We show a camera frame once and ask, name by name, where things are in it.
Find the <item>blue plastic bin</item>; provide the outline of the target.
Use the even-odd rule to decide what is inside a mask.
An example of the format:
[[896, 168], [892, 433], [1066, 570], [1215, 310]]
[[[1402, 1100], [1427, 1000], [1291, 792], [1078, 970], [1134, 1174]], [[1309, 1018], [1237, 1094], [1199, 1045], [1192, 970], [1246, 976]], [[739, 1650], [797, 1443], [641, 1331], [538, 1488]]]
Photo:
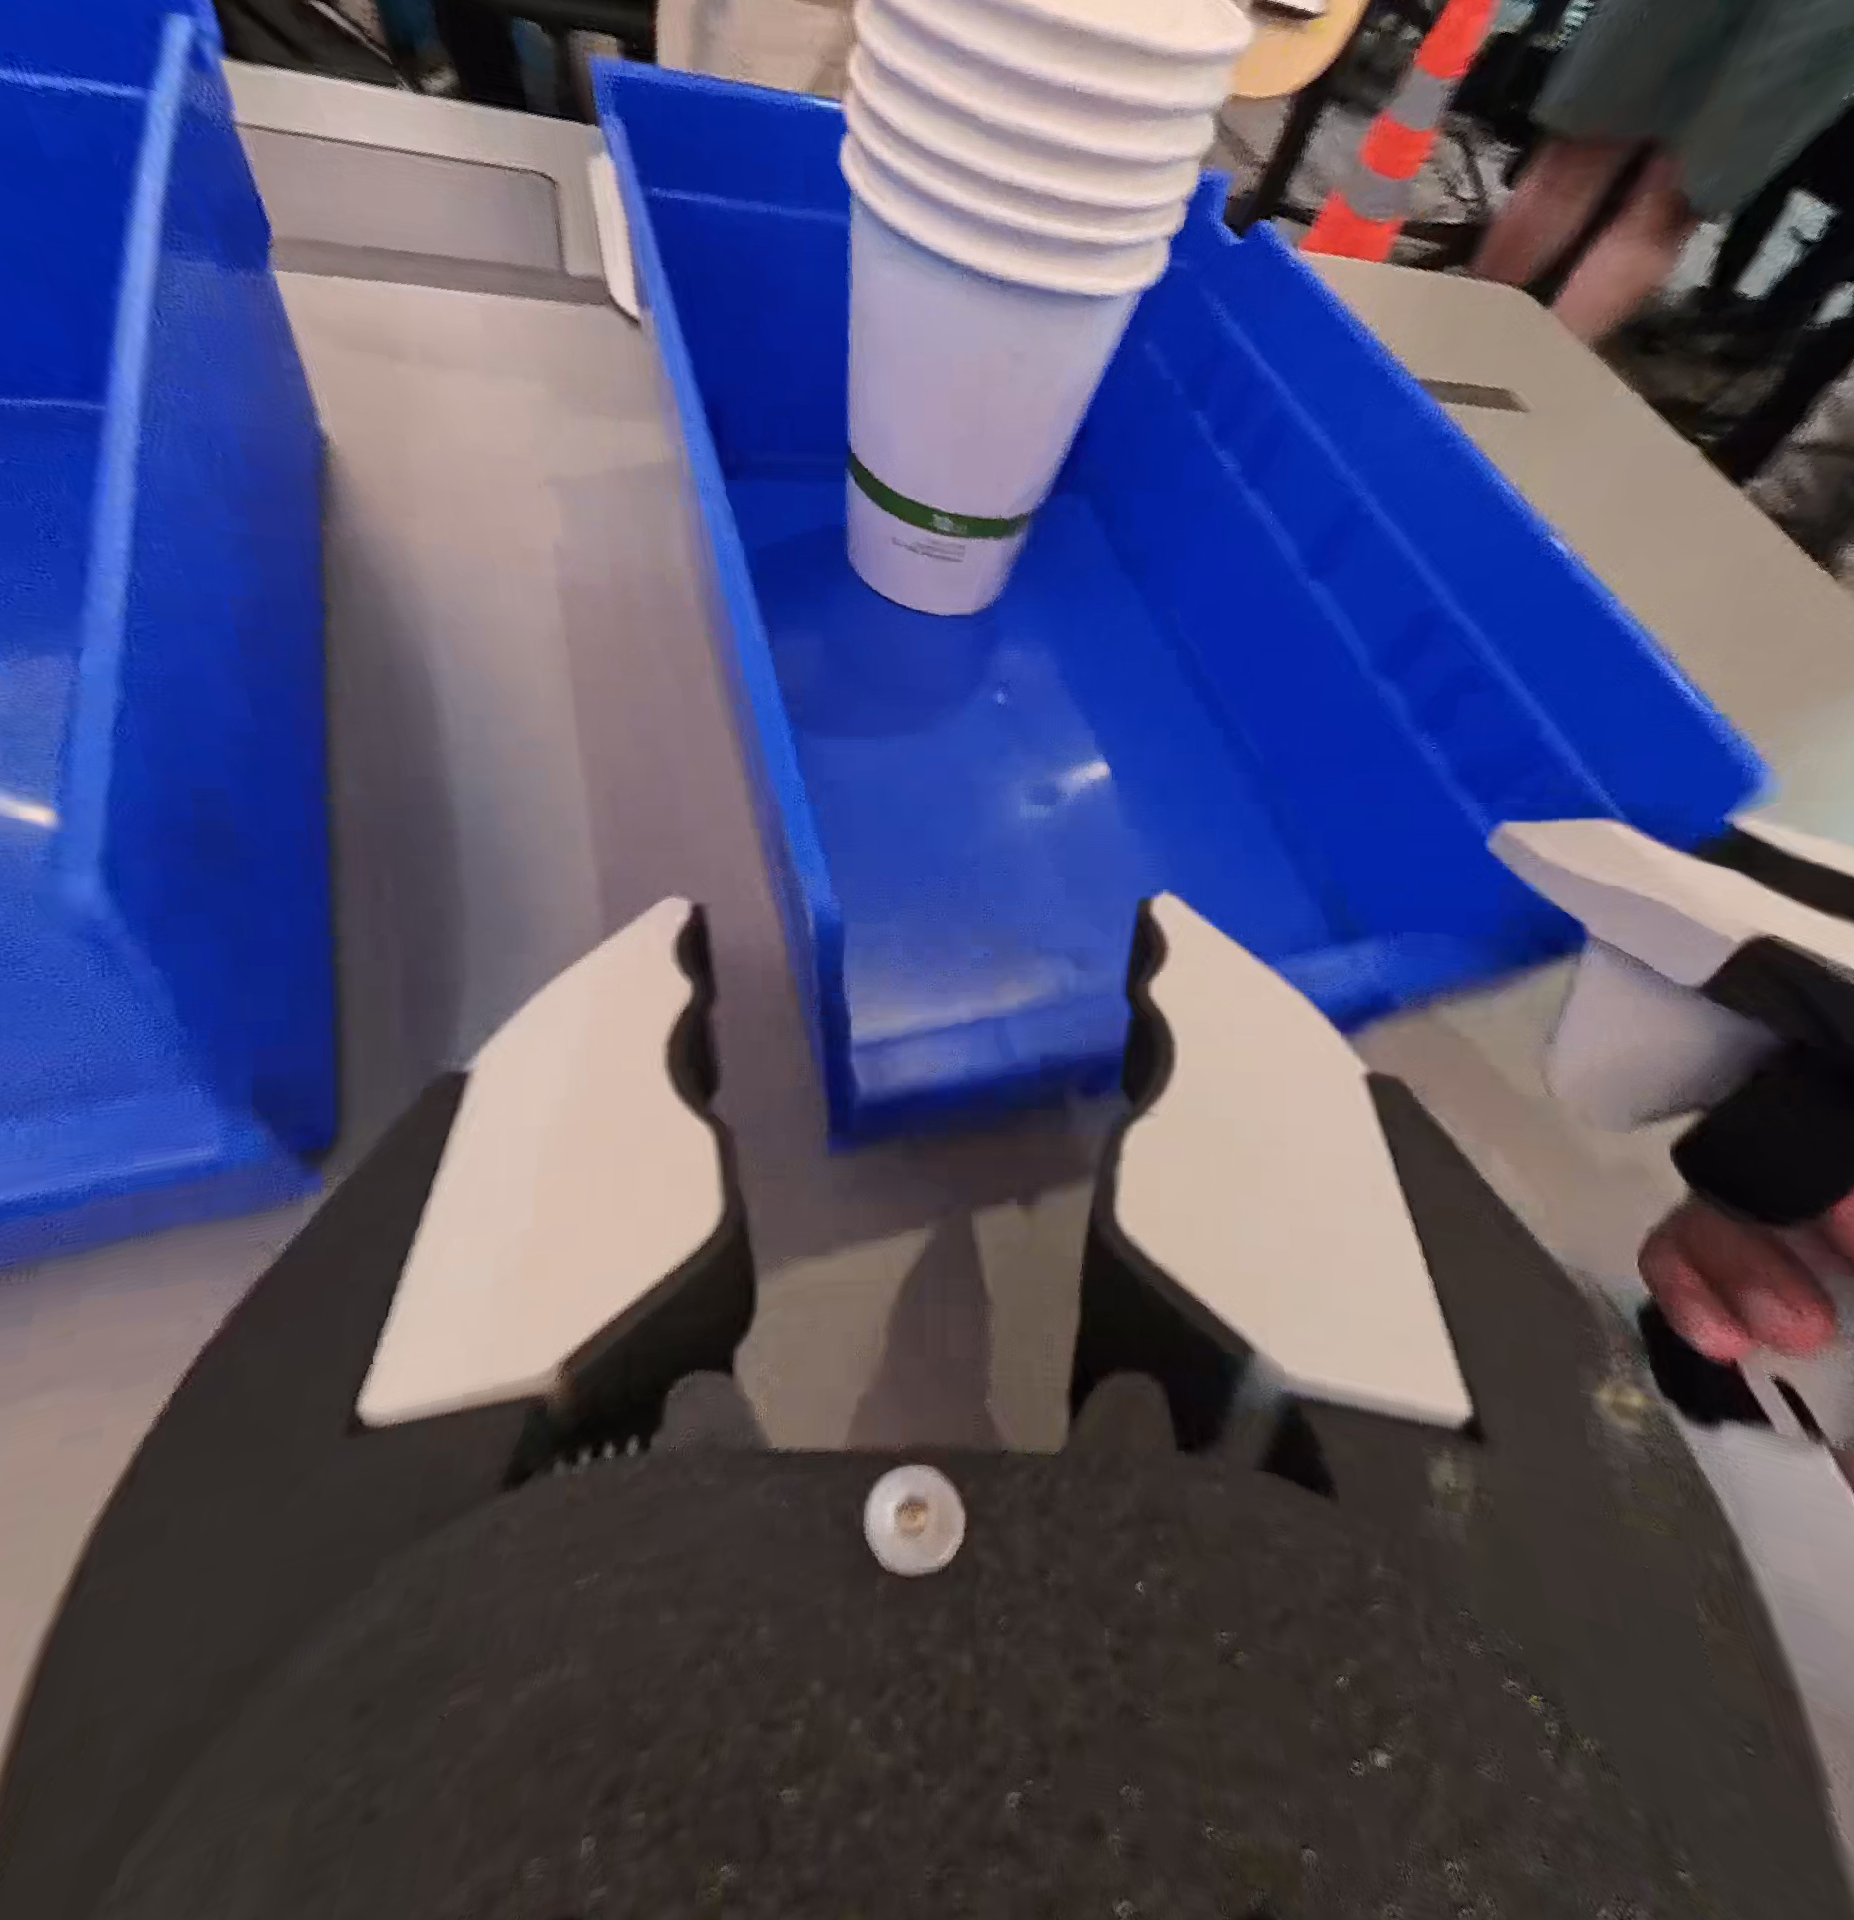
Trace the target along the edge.
[[0, 1270], [337, 1134], [325, 439], [210, 4], [0, 4]]
[[1487, 847], [1678, 850], [1749, 742], [1210, 174], [1005, 597], [894, 606], [844, 513], [842, 110], [595, 91], [833, 1145], [1110, 1091], [1158, 894], [1342, 1030], [1567, 952]]

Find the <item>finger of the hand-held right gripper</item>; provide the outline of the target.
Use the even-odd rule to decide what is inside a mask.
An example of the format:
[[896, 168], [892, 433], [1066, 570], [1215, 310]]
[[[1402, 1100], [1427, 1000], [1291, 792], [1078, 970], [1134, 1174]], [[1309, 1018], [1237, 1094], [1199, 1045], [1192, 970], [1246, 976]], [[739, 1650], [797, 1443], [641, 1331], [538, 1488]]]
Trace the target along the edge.
[[1712, 867], [1854, 925], [1854, 850], [1775, 821], [1734, 818], [1700, 847]]
[[1803, 929], [1797, 903], [1618, 821], [1509, 821], [1489, 853], [1584, 935], [1545, 1068], [1571, 1113], [1624, 1133], [1700, 1114], [1779, 1050], [1707, 986], [1756, 939]]

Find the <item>stack of white paper cups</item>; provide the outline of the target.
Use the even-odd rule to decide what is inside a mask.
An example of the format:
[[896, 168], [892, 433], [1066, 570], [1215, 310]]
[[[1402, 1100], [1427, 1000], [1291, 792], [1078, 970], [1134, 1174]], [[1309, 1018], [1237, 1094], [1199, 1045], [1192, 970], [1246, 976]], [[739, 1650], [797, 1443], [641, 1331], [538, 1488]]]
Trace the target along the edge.
[[842, 526], [869, 590], [999, 599], [1251, 34], [1227, 3], [854, 6]]

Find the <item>orange traffic cone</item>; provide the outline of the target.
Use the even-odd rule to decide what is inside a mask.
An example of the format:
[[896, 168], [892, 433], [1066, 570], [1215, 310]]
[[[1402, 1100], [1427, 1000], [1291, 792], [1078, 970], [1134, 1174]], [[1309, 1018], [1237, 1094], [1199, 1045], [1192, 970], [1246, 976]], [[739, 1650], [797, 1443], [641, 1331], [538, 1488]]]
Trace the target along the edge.
[[1386, 261], [1405, 227], [1412, 185], [1435, 152], [1455, 89], [1489, 35], [1496, 3], [1445, 3], [1405, 78], [1372, 118], [1351, 174], [1300, 238], [1309, 257]]

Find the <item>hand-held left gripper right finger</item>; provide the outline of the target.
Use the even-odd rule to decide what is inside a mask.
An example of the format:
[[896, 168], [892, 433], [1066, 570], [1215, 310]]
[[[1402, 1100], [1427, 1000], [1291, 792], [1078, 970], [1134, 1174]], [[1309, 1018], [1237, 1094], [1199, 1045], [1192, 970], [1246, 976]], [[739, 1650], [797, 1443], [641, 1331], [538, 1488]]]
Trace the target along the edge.
[[1093, 1190], [1074, 1415], [1153, 1379], [1184, 1453], [1267, 1408], [1462, 1433], [1472, 1398], [1369, 1071], [1179, 897], [1140, 903], [1126, 1111]]

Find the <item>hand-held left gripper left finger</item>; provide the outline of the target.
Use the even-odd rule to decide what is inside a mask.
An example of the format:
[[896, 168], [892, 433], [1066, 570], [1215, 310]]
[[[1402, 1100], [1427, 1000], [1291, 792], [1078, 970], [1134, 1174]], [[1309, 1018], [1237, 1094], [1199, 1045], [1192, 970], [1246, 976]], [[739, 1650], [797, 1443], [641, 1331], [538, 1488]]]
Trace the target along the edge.
[[511, 1408], [521, 1464], [649, 1453], [756, 1302], [703, 909], [662, 898], [476, 1048], [362, 1378], [393, 1433]]

